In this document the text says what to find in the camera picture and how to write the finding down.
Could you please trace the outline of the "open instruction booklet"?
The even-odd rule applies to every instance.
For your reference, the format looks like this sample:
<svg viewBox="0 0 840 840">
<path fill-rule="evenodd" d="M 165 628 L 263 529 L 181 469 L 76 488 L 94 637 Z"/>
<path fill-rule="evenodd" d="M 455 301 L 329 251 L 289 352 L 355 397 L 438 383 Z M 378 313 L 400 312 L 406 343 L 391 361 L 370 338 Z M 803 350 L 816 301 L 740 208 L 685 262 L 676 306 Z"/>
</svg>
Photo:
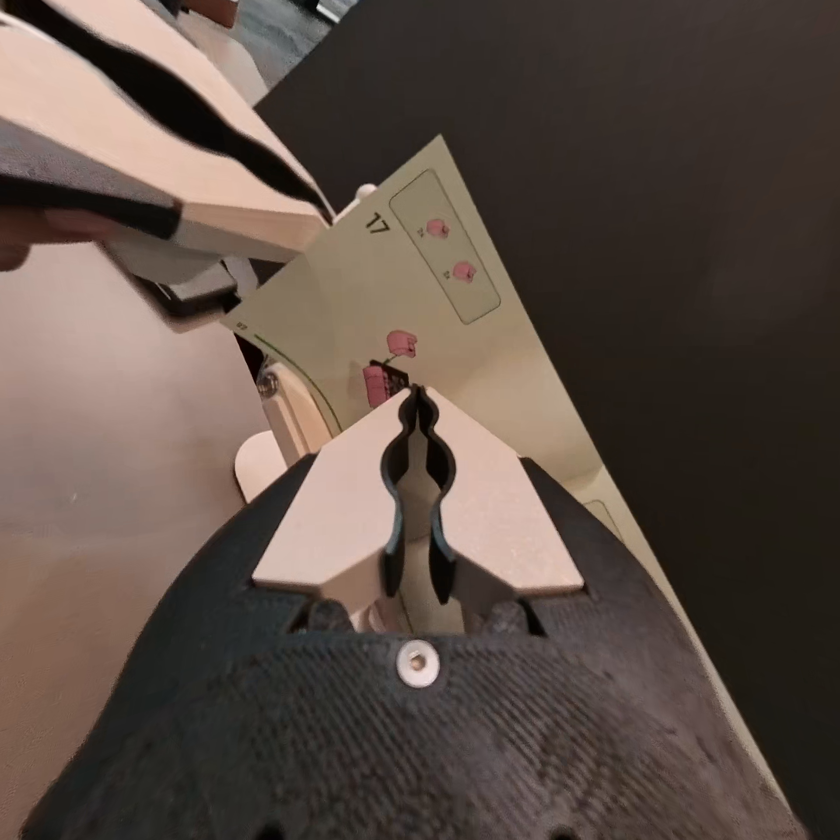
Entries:
<svg viewBox="0 0 840 840">
<path fill-rule="evenodd" d="M 646 570 L 662 572 L 441 135 L 222 324 L 296 372 L 333 433 L 371 410 L 370 362 L 432 386 L 586 507 L 600 502 Z"/>
</svg>

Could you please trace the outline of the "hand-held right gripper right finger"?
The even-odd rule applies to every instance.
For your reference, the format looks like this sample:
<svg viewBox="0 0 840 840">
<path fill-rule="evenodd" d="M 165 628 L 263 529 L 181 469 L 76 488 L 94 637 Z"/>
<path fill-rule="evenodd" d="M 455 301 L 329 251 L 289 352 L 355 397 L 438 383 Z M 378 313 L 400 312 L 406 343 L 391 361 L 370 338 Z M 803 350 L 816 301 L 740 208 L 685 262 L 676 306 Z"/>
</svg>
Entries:
<svg viewBox="0 0 840 840">
<path fill-rule="evenodd" d="M 585 587 L 527 471 L 532 463 L 434 388 L 417 392 L 437 488 L 429 510 L 428 567 L 441 605 L 487 616 L 502 602 Z"/>
</svg>

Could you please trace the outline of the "white book stand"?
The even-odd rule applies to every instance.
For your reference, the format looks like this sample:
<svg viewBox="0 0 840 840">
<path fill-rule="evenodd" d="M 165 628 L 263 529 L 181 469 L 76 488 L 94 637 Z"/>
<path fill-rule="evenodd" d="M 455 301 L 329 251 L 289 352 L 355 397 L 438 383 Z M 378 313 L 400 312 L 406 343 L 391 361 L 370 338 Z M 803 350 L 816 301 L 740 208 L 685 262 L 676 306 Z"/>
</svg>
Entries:
<svg viewBox="0 0 840 840">
<path fill-rule="evenodd" d="M 283 301 L 280 277 L 256 291 L 224 317 L 239 338 L 267 357 L 268 372 L 257 378 L 269 431 L 246 439 L 234 459 L 234 474 L 246 502 L 251 502 L 301 459 L 315 455 L 342 432 L 337 403 L 326 396 L 314 374 L 282 348 L 283 330 L 302 333 L 303 316 L 291 314 Z"/>
</svg>

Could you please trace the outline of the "person's left hand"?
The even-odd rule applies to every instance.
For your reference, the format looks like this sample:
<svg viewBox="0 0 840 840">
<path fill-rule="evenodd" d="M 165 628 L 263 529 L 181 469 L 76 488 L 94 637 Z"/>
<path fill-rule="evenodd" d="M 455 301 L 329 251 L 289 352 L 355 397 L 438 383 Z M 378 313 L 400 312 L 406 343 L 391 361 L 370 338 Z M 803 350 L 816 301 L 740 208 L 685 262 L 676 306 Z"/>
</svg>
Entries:
<svg viewBox="0 0 840 840">
<path fill-rule="evenodd" d="M 91 242 L 101 239 L 108 231 L 106 220 L 84 213 L 3 207 L 1 271 L 20 268 L 36 246 Z"/>
</svg>

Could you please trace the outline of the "black panel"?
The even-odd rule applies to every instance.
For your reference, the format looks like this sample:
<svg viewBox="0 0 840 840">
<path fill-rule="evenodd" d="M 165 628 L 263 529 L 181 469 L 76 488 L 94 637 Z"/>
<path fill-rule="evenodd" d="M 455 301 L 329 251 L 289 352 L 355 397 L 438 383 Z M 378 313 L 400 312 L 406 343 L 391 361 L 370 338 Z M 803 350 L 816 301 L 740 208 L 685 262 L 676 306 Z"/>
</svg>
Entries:
<svg viewBox="0 0 840 840">
<path fill-rule="evenodd" d="M 839 3 L 360 2 L 258 111 L 334 207 L 444 136 L 792 810 L 838 838 Z"/>
</svg>

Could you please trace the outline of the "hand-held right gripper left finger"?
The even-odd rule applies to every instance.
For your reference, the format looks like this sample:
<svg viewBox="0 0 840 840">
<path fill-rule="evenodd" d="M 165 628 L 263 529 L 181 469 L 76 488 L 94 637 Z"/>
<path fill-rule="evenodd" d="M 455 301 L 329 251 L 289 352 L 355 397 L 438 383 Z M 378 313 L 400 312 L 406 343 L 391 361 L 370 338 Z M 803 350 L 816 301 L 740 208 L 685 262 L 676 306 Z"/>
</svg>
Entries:
<svg viewBox="0 0 840 840">
<path fill-rule="evenodd" d="M 321 447 L 252 575 L 256 585 L 340 602 L 355 614 L 400 588 L 416 385 Z"/>
</svg>

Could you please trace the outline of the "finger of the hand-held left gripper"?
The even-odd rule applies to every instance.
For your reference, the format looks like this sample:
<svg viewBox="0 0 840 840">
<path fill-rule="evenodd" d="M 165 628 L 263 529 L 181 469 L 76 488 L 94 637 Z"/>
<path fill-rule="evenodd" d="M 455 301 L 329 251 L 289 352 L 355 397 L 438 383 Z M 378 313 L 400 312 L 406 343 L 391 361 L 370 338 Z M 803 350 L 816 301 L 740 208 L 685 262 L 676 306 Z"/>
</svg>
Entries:
<svg viewBox="0 0 840 840">
<path fill-rule="evenodd" d="M 143 2 L 52 2 L 51 34 L 165 128 L 240 163 L 277 193 L 333 218 L 309 173 L 236 87 L 164 15 Z"/>
<path fill-rule="evenodd" d="M 1 130 L 10 121 L 171 196 L 179 246 L 282 263 L 330 225 L 316 207 L 157 122 L 52 36 L 51 12 L 2 13 L 1 82 Z"/>
</svg>

